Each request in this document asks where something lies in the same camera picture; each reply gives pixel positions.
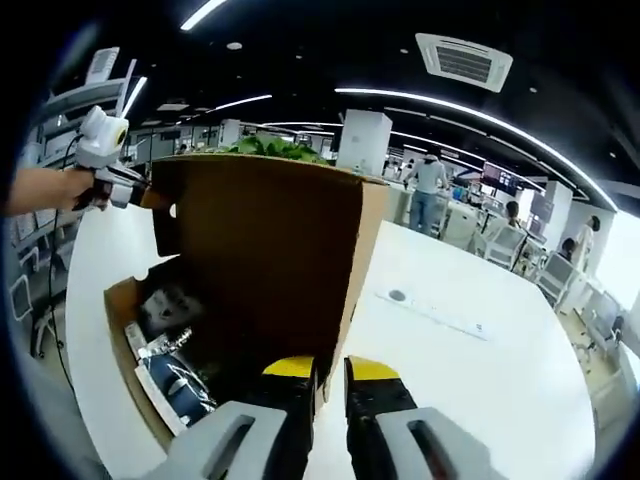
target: white table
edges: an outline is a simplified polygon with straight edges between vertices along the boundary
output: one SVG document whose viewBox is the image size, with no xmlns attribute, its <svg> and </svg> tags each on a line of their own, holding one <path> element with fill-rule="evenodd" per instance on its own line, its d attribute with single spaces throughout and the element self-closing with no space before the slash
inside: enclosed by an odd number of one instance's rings
<svg viewBox="0 0 640 480">
<path fill-rule="evenodd" d="M 67 345 L 83 419 L 113 477 L 163 460 L 130 398 L 109 343 L 102 292 L 160 261 L 150 212 L 85 215 L 71 262 Z M 442 315 L 480 321 L 483 341 L 379 298 L 398 288 Z M 574 478 L 593 459 L 587 387 L 560 323 L 533 285 L 466 252 L 384 223 L 344 354 L 399 371 L 416 402 L 485 443 L 514 479 Z M 352 479 L 345 445 L 343 372 L 315 423 L 305 478 Z"/>
</svg>

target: ceiling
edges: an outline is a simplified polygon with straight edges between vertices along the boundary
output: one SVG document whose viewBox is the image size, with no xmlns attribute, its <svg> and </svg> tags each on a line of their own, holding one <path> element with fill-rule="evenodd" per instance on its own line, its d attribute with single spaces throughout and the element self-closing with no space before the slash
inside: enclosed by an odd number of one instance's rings
<svg viewBox="0 0 640 480">
<path fill-rule="evenodd" d="M 224 118 L 340 123 L 349 108 L 371 109 L 389 116 L 394 131 L 455 146 L 523 176 L 568 181 L 590 203 L 609 208 L 556 155 L 485 119 L 415 99 L 334 90 L 409 92 L 484 112 L 527 132 L 584 171 L 620 208 L 640 212 L 640 69 L 632 68 L 637 56 L 625 50 L 637 25 L 610 2 L 608 9 L 575 10 L 558 1 L 527 7 L 508 1 L 228 0 L 190 32 L 181 31 L 203 3 L 145 2 L 105 24 L 97 46 L 120 46 L 119 61 L 137 58 L 135 74 L 148 77 L 129 115 L 133 127 L 148 119 L 164 125 L 215 125 Z M 502 91 L 429 74 L 416 33 L 510 54 L 514 63 Z M 231 42 L 242 49 L 228 49 Z M 90 58 L 91 52 L 67 70 L 56 88 L 82 82 Z M 265 94 L 273 97 L 209 114 L 196 111 Z M 189 107 L 158 112 L 167 102 Z M 326 130 L 339 133 L 339 127 Z M 404 144 L 434 147 L 391 136 L 391 146 Z M 460 158 L 481 165 L 475 157 Z"/>
</svg>

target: cardboard box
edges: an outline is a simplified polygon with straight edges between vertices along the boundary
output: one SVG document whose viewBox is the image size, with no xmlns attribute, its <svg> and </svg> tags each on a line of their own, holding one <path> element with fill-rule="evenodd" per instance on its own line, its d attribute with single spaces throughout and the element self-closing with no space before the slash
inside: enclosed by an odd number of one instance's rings
<svg viewBox="0 0 640 480">
<path fill-rule="evenodd" d="M 176 205 L 154 210 L 161 256 L 180 254 L 105 292 L 113 348 L 140 411 L 166 447 L 171 434 L 136 378 L 124 328 L 166 279 L 205 304 L 200 354 L 318 362 L 316 405 L 327 401 L 373 252 L 387 187 L 342 170 L 242 155 L 156 161 L 153 190 Z"/>
</svg>

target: office desk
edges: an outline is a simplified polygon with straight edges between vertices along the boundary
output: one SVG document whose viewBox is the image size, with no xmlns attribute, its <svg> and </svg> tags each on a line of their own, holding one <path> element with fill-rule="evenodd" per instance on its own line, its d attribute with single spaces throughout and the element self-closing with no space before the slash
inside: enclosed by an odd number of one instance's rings
<svg viewBox="0 0 640 480">
<path fill-rule="evenodd" d="M 165 454 L 118 370 L 103 290 L 160 261 L 149 211 L 110 208 L 82 220 L 67 293 L 70 373 L 95 448 L 116 479 L 141 475 Z M 377 296 L 390 288 L 441 316 L 481 322 L 489 340 Z M 533 285 L 466 252 L 383 223 L 343 353 L 398 370 L 419 405 L 439 408 L 484 442 L 507 478 L 572 478 L 593 459 L 587 388 L 552 310 Z M 354 478 L 343 388 L 339 368 L 316 420 L 307 480 Z"/>
</svg>

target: man standing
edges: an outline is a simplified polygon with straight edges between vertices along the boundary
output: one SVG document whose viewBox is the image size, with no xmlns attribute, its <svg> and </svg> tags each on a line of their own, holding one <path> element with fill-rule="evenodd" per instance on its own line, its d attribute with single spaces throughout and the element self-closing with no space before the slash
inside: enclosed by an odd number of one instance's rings
<svg viewBox="0 0 640 480">
<path fill-rule="evenodd" d="M 431 236 L 431 226 L 433 225 L 434 211 L 438 201 L 438 180 L 442 188 L 448 188 L 447 177 L 444 165 L 435 155 L 427 155 L 424 162 L 416 165 L 411 173 L 404 180 L 407 188 L 409 180 L 418 177 L 418 185 L 411 200 L 411 210 L 409 211 L 409 228 L 416 232 L 422 232 Z"/>
</svg>

